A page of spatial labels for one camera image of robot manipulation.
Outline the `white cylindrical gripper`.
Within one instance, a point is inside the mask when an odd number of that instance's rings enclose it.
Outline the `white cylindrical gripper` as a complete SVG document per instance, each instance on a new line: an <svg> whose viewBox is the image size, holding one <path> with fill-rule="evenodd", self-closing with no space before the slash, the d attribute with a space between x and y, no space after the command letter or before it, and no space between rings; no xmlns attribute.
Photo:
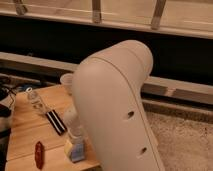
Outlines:
<svg viewBox="0 0 213 171"><path fill-rule="evenodd" d="M83 135L82 125L80 123L78 114L74 107L69 107L63 116L63 122L67 127L67 130L70 135L79 137ZM71 155L73 148L72 142L67 139L64 145L64 152L67 156Z"/></svg>

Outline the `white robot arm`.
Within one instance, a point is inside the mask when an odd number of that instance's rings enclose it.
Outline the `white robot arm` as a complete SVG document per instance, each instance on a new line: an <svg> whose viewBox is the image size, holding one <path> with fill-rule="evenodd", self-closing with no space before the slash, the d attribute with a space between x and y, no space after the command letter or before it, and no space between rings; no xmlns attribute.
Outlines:
<svg viewBox="0 0 213 171"><path fill-rule="evenodd" d="M103 171L165 171L141 88L153 67L142 42L126 40L77 67L72 98Z"/></svg>

